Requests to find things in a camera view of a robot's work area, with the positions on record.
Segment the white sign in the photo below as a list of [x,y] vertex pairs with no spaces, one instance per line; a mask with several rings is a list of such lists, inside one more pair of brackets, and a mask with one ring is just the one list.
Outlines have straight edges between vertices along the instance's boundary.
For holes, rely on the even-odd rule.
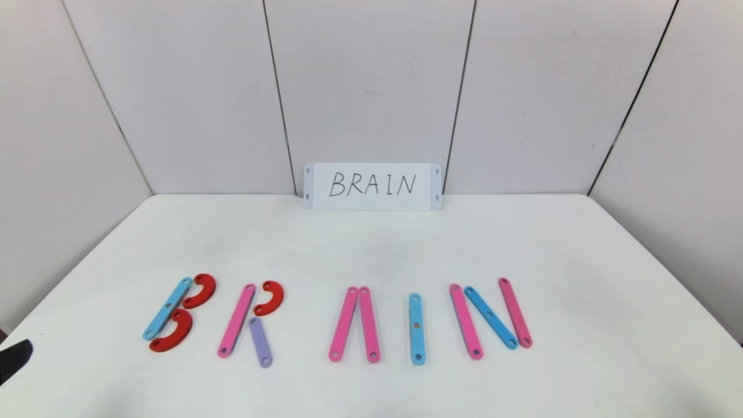
[[312,163],[304,175],[307,209],[441,209],[438,164]]

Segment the tabletop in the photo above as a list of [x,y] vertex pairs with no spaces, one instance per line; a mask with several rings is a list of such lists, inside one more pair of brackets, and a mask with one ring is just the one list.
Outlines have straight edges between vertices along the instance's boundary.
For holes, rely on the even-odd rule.
[[[178,281],[211,274],[190,334],[165,353],[142,333]],[[467,355],[449,285],[473,286],[513,331],[513,284],[533,345],[509,350],[467,301]],[[241,289],[281,283],[262,318],[217,349]],[[380,360],[359,313],[328,349],[349,286],[368,286]],[[198,292],[198,286],[192,289]],[[409,295],[426,364],[410,359]],[[270,299],[259,290],[253,305]],[[175,328],[171,323],[165,335]],[[446,196],[437,212],[321,211],[295,196],[155,196],[108,235],[0,346],[30,361],[0,388],[3,417],[740,417],[743,350],[585,196]]]

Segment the red curved piece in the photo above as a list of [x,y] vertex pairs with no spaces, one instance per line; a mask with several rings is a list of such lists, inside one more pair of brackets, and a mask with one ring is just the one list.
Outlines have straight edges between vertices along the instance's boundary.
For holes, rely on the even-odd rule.
[[198,295],[193,295],[190,298],[184,299],[184,308],[186,309],[194,309],[195,307],[200,306],[209,300],[217,289],[217,282],[214,280],[214,277],[206,273],[197,275],[193,278],[193,281],[203,287],[201,287],[201,292],[199,292]]
[[175,331],[167,337],[155,338],[152,340],[152,342],[149,343],[150,350],[158,353],[170,350],[179,345],[181,341],[186,338],[186,335],[191,332],[191,327],[193,327],[193,318],[188,311],[185,309],[176,309],[172,315],[170,315],[170,318],[178,324],[178,327],[175,328]]
[[266,316],[271,312],[277,310],[281,306],[281,302],[284,301],[284,288],[280,284],[273,280],[263,282],[263,290],[273,293],[273,297],[267,303],[256,305],[253,308],[253,313],[256,316]]

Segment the purple stick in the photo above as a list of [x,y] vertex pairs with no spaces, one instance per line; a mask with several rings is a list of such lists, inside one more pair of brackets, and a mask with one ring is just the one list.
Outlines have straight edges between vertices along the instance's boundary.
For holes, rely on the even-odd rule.
[[258,363],[265,369],[273,363],[273,356],[271,355],[271,349],[268,348],[266,333],[263,332],[263,323],[261,318],[257,317],[251,318],[247,323],[250,327],[250,334],[253,336],[253,344],[256,345]]

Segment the toy letter piece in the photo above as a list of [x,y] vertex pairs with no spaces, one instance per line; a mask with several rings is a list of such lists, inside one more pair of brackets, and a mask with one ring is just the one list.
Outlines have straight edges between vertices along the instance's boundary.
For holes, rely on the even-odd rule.
[[475,324],[472,323],[470,311],[467,309],[467,302],[464,300],[462,288],[458,284],[452,284],[449,286],[449,293],[452,295],[454,311],[457,314],[457,321],[459,321],[459,328],[462,331],[462,338],[464,339],[464,345],[467,346],[467,352],[470,354],[470,357],[479,360],[483,355],[482,346],[475,330]]
[[263,330],[261,318],[253,317],[247,320],[247,325],[250,327],[250,334],[253,336],[253,344],[256,346],[258,364],[265,369],[273,363],[273,356],[271,355],[271,349],[268,347],[268,340],[266,339],[266,333]]
[[410,360],[413,364],[426,363],[426,341],[423,334],[423,298],[410,294]]
[[160,308],[158,314],[155,315],[155,319],[153,319],[147,329],[145,329],[142,338],[150,341],[154,337],[158,336],[158,333],[163,330],[163,327],[168,322],[170,315],[178,308],[178,305],[181,304],[184,296],[188,293],[191,283],[193,283],[191,277],[186,277],[178,283],[178,286],[175,287],[175,290],[170,294],[168,300],[165,301],[163,307]]
[[273,293],[273,297],[267,303],[261,303],[253,308],[253,313],[256,314],[256,316],[265,316],[270,314],[279,308],[281,302],[284,300],[284,288],[273,280],[263,282],[263,290]]
[[513,293],[513,289],[510,286],[510,281],[505,277],[501,277],[500,280],[498,280],[498,286],[501,286],[503,300],[506,301],[508,315],[511,316],[511,322],[513,322],[513,328],[516,330],[516,335],[519,336],[519,343],[524,348],[531,347],[533,340],[529,334],[529,329],[526,327],[524,315],[522,315],[521,309],[519,308],[519,302],[516,300],[516,295]]
[[186,335],[191,332],[191,327],[193,327],[193,318],[185,309],[176,309],[175,312],[173,312],[173,315],[171,315],[171,319],[178,324],[178,327],[167,337],[155,338],[152,340],[152,342],[149,343],[150,350],[155,351],[156,353],[170,350],[179,345],[181,341],[186,338]]
[[343,308],[341,308],[340,310],[338,325],[336,325],[335,327],[333,342],[331,342],[330,344],[330,352],[328,353],[330,361],[340,361],[340,359],[343,357],[343,351],[345,350],[345,340],[348,339],[348,331],[351,329],[351,320],[354,319],[356,301],[359,297],[358,292],[359,289],[351,286],[345,293]]
[[250,309],[250,302],[253,300],[253,296],[256,293],[256,285],[249,284],[242,289],[240,299],[237,301],[235,306],[235,312],[230,319],[230,323],[227,325],[227,331],[224,332],[221,344],[217,350],[217,356],[225,358],[235,348],[238,336],[240,336],[240,330],[245,322],[245,317]]
[[379,361],[382,354],[379,352],[377,340],[377,324],[374,322],[372,309],[372,293],[368,287],[359,288],[359,304],[361,305],[361,324],[364,329],[364,343],[366,344],[366,358],[369,363]]
[[516,337],[514,337],[513,334],[511,334],[511,331],[509,331],[501,320],[498,319],[496,313],[493,312],[487,303],[480,298],[480,294],[475,290],[475,288],[472,286],[465,287],[464,294],[472,301],[472,305],[475,305],[475,308],[480,311],[482,317],[485,318],[487,323],[490,325],[490,328],[493,328],[493,331],[495,331],[497,336],[501,341],[503,341],[503,344],[506,344],[506,347],[515,350],[519,346],[519,344],[516,343]]
[[195,307],[204,304],[204,302],[214,295],[214,291],[217,289],[216,280],[208,274],[197,274],[196,277],[193,278],[193,281],[202,286],[201,292],[199,292],[198,295],[193,295],[184,299],[184,308],[186,309],[194,309]]

